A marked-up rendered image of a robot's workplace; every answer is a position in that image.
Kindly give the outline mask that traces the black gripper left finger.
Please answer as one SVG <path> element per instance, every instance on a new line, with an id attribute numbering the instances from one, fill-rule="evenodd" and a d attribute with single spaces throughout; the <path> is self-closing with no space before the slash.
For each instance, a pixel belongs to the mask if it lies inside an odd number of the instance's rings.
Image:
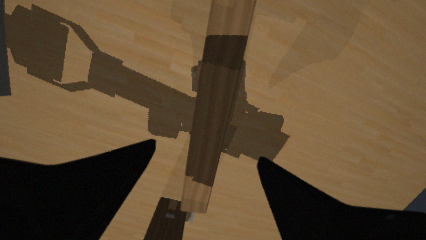
<path id="1" fill-rule="evenodd" d="M 62 164 L 0 157 L 0 204 L 23 211 L 36 240 L 99 240 L 155 151 L 149 139 Z"/>

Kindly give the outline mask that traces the brown wooden post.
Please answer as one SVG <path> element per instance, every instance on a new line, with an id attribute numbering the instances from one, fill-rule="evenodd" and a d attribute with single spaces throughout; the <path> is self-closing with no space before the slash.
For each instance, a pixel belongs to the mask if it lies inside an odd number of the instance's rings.
<path id="1" fill-rule="evenodd" d="M 143 240 L 182 240 L 187 211 L 168 209 L 170 199 L 160 197 Z"/>

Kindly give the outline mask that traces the brown wooden rail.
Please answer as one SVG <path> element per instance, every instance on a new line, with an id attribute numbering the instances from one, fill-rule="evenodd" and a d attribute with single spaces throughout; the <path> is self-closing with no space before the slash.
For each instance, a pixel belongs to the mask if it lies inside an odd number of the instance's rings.
<path id="1" fill-rule="evenodd" d="M 257 0 L 211 0 L 181 211 L 206 213 Z"/>

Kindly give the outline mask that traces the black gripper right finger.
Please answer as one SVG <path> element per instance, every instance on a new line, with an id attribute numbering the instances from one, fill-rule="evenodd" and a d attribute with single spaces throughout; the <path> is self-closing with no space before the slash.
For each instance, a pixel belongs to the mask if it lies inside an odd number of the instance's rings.
<path id="1" fill-rule="evenodd" d="M 257 170 L 282 240 L 374 240 L 426 233 L 426 213 L 352 206 L 318 190 L 268 158 Z"/>

